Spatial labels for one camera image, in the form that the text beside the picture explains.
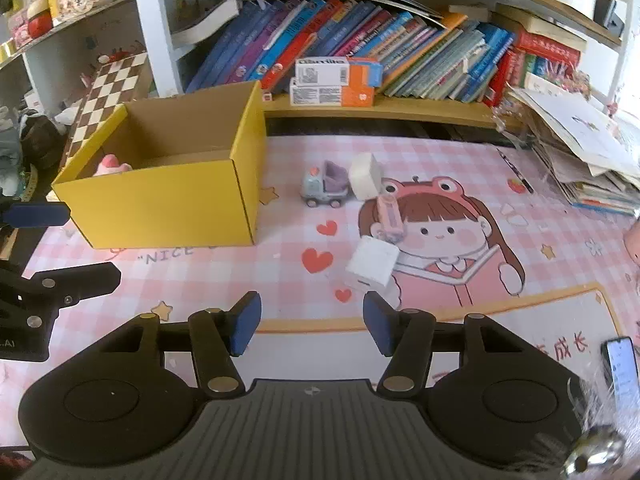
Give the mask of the black patterned pencil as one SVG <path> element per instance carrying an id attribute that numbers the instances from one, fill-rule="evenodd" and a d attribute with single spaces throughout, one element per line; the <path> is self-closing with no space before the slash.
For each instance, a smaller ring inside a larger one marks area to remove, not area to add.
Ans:
<path id="1" fill-rule="evenodd" d="M 521 173 L 518 167 L 515 166 L 514 163 L 510 161 L 510 159 L 508 159 L 508 156 L 506 156 L 506 154 L 504 154 L 503 151 L 500 150 L 500 148 L 496 148 L 496 151 L 498 152 L 502 160 L 506 163 L 506 166 L 508 166 L 511 169 L 511 171 L 514 173 L 514 176 L 517 177 L 518 180 L 522 182 L 522 185 L 524 185 L 524 188 L 526 188 L 526 191 L 529 192 L 529 194 L 534 194 L 535 193 L 534 188 L 530 185 L 530 183 L 528 182 L 524 174 Z"/>

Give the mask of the white charger block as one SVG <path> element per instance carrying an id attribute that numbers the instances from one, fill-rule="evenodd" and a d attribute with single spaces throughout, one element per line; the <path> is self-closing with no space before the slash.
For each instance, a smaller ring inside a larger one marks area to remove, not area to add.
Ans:
<path id="1" fill-rule="evenodd" d="M 364 292 L 374 290 L 382 294 L 392 280 L 398 257 L 396 245 L 363 236 L 346 264 L 345 283 Z"/>

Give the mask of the row of leaning books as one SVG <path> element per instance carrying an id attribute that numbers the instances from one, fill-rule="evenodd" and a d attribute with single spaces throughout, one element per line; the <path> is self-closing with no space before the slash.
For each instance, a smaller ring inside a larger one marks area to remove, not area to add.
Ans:
<path id="1" fill-rule="evenodd" d="M 374 97 L 494 105 L 515 39 L 468 10 L 392 0 L 226 0 L 209 16 L 217 38 L 186 92 L 257 81 L 271 98 L 288 94 L 299 58 L 346 56 L 382 65 Z"/>

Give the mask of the upper white orange carton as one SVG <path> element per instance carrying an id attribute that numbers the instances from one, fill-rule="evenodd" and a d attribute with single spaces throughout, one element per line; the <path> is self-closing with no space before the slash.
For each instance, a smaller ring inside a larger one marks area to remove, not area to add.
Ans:
<path id="1" fill-rule="evenodd" d="M 373 58 L 346 56 L 312 56 L 295 63 L 295 80 L 299 86 L 349 86 L 363 84 L 380 88 L 383 67 Z"/>

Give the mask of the smartphone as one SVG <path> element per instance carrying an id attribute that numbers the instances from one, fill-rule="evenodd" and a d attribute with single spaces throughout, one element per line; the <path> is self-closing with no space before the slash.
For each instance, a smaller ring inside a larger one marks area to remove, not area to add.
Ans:
<path id="1" fill-rule="evenodd" d="M 636 350 L 630 337 L 609 339 L 601 344 L 604 376 L 618 408 L 639 407 Z"/>

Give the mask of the pink plush toy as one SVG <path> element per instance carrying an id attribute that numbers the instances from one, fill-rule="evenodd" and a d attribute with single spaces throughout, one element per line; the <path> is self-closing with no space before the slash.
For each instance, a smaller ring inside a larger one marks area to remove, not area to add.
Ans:
<path id="1" fill-rule="evenodd" d="M 107 154 L 96 167 L 95 177 L 106 176 L 107 174 L 121 174 L 131 171 L 132 167 L 126 162 L 120 162 L 116 155 Z"/>

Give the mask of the lower white orange carton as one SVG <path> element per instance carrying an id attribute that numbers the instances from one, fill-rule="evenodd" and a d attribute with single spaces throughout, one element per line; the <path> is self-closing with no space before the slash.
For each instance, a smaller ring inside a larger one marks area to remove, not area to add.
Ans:
<path id="1" fill-rule="evenodd" d="M 291 80 L 292 106 L 371 107 L 375 88 L 368 86 L 299 86 Z"/>

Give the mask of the stack of papers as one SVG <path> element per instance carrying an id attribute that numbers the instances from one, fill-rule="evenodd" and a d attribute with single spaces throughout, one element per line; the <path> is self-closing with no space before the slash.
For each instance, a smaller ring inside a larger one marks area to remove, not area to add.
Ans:
<path id="1" fill-rule="evenodd" d="M 639 217 L 639 136 L 533 74 L 506 96 L 520 106 L 532 149 L 573 206 Z"/>

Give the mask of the yellow cardboard box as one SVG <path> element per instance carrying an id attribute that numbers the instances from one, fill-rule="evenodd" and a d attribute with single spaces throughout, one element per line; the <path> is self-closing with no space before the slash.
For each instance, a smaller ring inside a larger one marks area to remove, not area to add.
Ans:
<path id="1" fill-rule="evenodd" d="M 52 188 L 94 248 L 250 246 L 265 149 L 260 85 L 226 84 L 119 105 Z"/>

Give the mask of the white orange carton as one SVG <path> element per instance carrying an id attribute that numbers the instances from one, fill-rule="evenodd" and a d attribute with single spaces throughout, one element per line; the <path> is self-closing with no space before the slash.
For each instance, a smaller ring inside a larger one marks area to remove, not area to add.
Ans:
<path id="1" fill-rule="evenodd" d="M 291 80 L 292 106 L 371 107 L 375 88 L 368 86 L 299 86 Z"/>
<path id="2" fill-rule="evenodd" d="M 380 88 L 383 67 L 373 58 L 346 56 L 312 56 L 295 63 L 295 80 L 299 86 L 349 86 L 363 84 Z"/>

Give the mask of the pink purple correction tape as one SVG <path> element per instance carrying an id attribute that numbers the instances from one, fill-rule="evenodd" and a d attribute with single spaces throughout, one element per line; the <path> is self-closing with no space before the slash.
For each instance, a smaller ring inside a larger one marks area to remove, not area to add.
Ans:
<path id="1" fill-rule="evenodd" d="M 378 220 L 371 226 L 371 235 L 386 243 L 400 243 L 405 237 L 405 226 L 396 198 L 388 194 L 378 196 L 375 210 Z"/>

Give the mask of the purple grey toy truck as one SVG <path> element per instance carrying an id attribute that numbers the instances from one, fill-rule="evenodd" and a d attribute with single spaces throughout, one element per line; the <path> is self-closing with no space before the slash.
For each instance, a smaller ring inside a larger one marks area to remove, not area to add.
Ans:
<path id="1" fill-rule="evenodd" d="M 310 208 L 329 205 L 340 208 L 349 196 L 348 172 L 335 162 L 325 160 L 311 167 L 303 177 L 300 197 Z"/>

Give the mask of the white foam cube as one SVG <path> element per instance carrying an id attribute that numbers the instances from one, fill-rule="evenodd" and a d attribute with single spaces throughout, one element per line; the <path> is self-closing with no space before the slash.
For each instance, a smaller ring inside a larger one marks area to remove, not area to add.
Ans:
<path id="1" fill-rule="evenodd" d="M 372 153 L 359 153 L 348 170 L 350 188 L 357 200 L 377 198 L 382 188 L 382 169 Z"/>

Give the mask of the brown white checkerboard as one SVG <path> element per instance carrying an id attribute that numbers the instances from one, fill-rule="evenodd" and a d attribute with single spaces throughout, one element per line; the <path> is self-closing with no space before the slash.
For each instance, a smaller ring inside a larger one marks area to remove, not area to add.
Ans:
<path id="1" fill-rule="evenodd" d="M 152 83 L 152 70 L 146 52 L 129 55 L 103 65 L 81 101 L 60 168 L 63 168 L 90 136 L 107 121 L 116 107 L 146 98 Z"/>

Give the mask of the red thick dictionary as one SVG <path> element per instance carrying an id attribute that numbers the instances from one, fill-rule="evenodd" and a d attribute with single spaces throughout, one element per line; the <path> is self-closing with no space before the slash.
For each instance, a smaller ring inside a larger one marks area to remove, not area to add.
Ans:
<path id="1" fill-rule="evenodd" d="M 531 34 L 526 30 L 515 34 L 513 45 L 526 53 L 540 56 L 552 62 L 577 67 L 580 61 L 579 50 L 567 47 L 565 44 L 560 44 L 548 37 Z"/>

